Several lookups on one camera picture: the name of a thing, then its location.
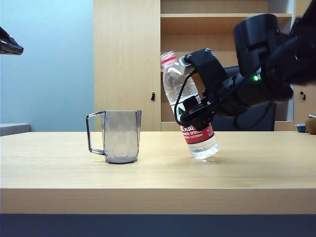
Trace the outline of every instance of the black office chair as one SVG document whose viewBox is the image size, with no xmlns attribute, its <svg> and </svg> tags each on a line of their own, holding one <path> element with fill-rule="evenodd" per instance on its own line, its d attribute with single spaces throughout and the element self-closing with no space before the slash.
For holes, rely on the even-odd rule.
<svg viewBox="0 0 316 237">
<path fill-rule="evenodd" d="M 238 66 L 227 67 L 225 71 L 229 77 L 236 75 L 239 72 Z M 276 116 L 276 105 L 272 104 L 269 110 L 262 119 L 262 121 L 252 128 L 248 128 L 256 123 L 262 115 L 266 112 L 269 105 L 264 104 L 254 107 L 238 118 L 238 125 L 240 128 L 234 126 L 234 118 L 223 118 L 218 115 L 214 117 L 213 129 L 214 131 L 274 131 L 275 129 L 275 116 Z"/>
</svg>

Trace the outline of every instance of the plastic water bottle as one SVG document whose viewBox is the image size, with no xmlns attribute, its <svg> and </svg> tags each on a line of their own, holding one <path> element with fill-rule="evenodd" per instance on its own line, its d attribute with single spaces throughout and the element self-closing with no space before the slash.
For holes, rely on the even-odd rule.
<svg viewBox="0 0 316 237">
<path fill-rule="evenodd" d="M 181 75 L 179 63 L 173 51 L 167 52 L 161 56 L 161 64 L 163 66 L 163 88 L 172 111 L 174 112 L 174 106 L 187 75 Z M 177 106 L 177 117 L 179 120 L 181 114 L 185 111 L 182 102 L 192 96 L 195 96 L 200 103 L 198 89 L 193 79 L 189 78 Z M 189 127 L 179 126 L 189 150 L 195 158 L 204 159 L 218 152 L 218 142 L 211 124 L 203 131 L 197 131 L 193 125 L 190 125 Z"/>
</svg>

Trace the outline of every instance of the clear plastic pitcher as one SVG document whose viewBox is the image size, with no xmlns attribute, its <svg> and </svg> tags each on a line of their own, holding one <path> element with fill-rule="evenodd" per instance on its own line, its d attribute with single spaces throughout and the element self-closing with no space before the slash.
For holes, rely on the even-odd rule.
<svg viewBox="0 0 316 237">
<path fill-rule="evenodd" d="M 103 150 L 92 148 L 89 118 L 100 115 Z M 98 111 L 85 118 L 88 148 L 92 153 L 105 155 L 106 162 L 115 164 L 132 163 L 137 160 L 141 126 L 141 110 Z"/>
</svg>

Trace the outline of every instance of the cabinet handle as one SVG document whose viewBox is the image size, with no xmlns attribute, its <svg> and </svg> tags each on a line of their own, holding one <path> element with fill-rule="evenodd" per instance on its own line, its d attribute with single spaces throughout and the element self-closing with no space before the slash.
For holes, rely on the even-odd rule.
<svg viewBox="0 0 316 237">
<path fill-rule="evenodd" d="M 306 100 L 306 94 L 305 94 L 305 92 L 301 91 L 300 94 L 303 96 L 302 100 Z"/>
<path fill-rule="evenodd" d="M 152 92 L 152 101 L 155 101 L 155 95 L 156 93 Z"/>
</svg>

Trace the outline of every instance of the cabinet door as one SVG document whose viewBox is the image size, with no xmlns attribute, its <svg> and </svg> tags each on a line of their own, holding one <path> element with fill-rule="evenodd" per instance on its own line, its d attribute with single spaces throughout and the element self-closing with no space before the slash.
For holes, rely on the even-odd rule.
<svg viewBox="0 0 316 237">
<path fill-rule="evenodd" d="M 95 110 L 140 109 L 160 130 L 159 55 L 160 0 L 94 0 Z"/>
<path fill-rule="evenodd" d="M 295 16 L 299 17 L 304 14 L 311 0 L 296 0 Z M 294 87 L 294 123 L 303 123 L 307 120 L 308 114 L 316 114 L 316 85 Z"/>
</svg>

